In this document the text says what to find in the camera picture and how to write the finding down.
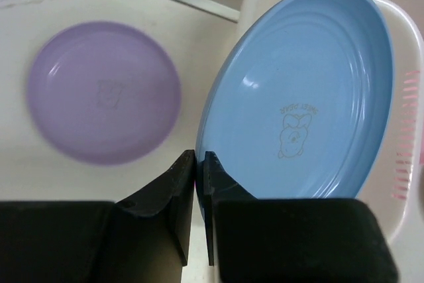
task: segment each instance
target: rabbit illustration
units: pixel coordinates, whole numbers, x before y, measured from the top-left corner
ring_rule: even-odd
[[[115,109],[125,86],[113,80],[99,80],[97,85],[97,106],[105,109]]]
[[[308,134],[312,116],[287,114],[283,120],[283,131],[280,134],[279,158],[291,158],[303,154],[303,144]]]

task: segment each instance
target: table surface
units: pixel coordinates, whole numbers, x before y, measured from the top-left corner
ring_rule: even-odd
[[[129,164],[125,173],[117,170],[113,178],[104,177],[101,170],[90,171],[89,177],[74,174],[73,178],[36,174],[40,165],[38,157],[29,154],[50,156],[53,150],[34,133],[34,127],[21,120],[29,120],[24,99],[26,74],[36,53],[49,38],[63,28],[90,20],[132,25],[167,50],[182,79],[181,116],[160,148]],[[236,28],[234,23],[171,0],[0,0],[0,25],[0,83],[3,83],[0,101],[18,103],[18,106],[0,103],[0,112],[8,114],[0,118],[0,166],[13,162],[11,166],[19,167],[20,174],[20,178],[16,178],[16,172],[3,172],[0,199],[115,201],[145,186],[165,171],[183,150],[194,147],[203,104],[234,44]],[[57,157],[56,160],[66,164],[68,159]],[[423,184],[413,180],[405,225],[392,245],[402,282],[420,283],[424,276],[423,195]],[[198,205],[194,206],[189,265],[184,268],[182,282],[213,282],[213,270],[207,265],[203,220]]]

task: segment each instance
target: purple plate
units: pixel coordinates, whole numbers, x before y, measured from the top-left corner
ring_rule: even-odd
[[[176,69],[151,38],[119,23],[90,22],[57,34],[30,71],[31,115],[63,153],[122,164],[155,149],[180,112]]]

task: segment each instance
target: bunny print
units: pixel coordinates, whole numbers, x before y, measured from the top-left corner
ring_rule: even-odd
[[[303,144],[308,134],[312,116],[287,114],[283,120],[283,131],[280,134],[279,158],[292,158],[303,154]]]

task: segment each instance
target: plastic plate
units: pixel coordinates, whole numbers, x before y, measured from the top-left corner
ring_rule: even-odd
[[[354,198],[382,143],[393,78],[372,0],[283,0],[224,63],[197,159],[215,152],[257,198]]]

